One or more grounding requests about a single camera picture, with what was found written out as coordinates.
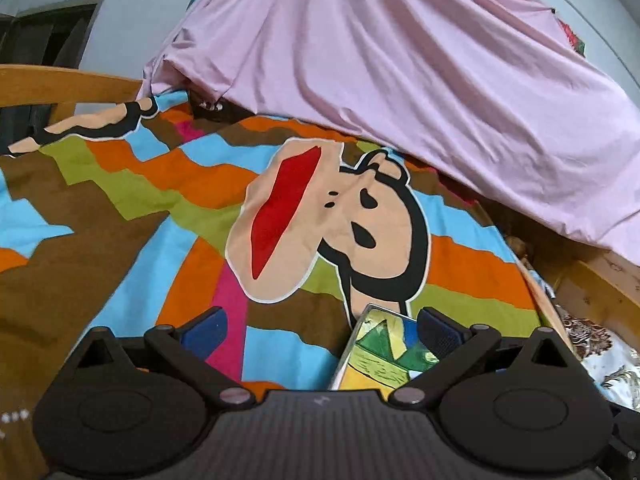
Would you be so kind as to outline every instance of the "cartoon monkey face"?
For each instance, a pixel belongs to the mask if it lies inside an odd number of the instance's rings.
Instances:
[[[367,303],[406,313],[427,271],[429,235],[405,168],[384,150],[356,168],[342,145],[290,139],[249,184],[226,243],[245,293],[274,303],[292,294],[318,257],[337,267],[346,306]]]

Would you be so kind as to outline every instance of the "black eye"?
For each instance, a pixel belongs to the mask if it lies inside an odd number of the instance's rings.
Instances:
[[[371,233],[360,224],[351,222],[351,230],[353,231],[353,238],[360,247],[373,249],[376,246],[376,241],[373,239],[373,236],[371,236]]]
[[[364,209],[375,209],[378,207],[378,201],[373,198],[366,189],[360,190],[360,203]]]

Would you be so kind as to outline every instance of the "monkey's red mouth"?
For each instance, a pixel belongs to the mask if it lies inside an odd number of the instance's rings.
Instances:
[[[314,146],[280,164],[271,194],[258,209],[251,227],[251,272],[254,280],[260,276],[296,213],[321,153],[322,149]]]

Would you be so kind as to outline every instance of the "ridged gray surface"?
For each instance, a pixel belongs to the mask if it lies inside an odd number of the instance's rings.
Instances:
[[[273,391],[254,410],[220,417],[190,457],[145,480],[507,478],[518,477],[467,462],[426,416],[385,406],[375,392]],[[591,471],[558,478],[601,480]]]

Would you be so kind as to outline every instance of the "round screw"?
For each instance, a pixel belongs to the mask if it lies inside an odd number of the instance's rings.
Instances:
[[[424,399],[424,391],[411,386],[404,386],[394,391],[394,399],[401,404],[418,404]]]
[[[251,393],[244,388],[227,388],[220,392],[220,400],[225,404],[232,404],[238,406],[244,404],[251,399]]]

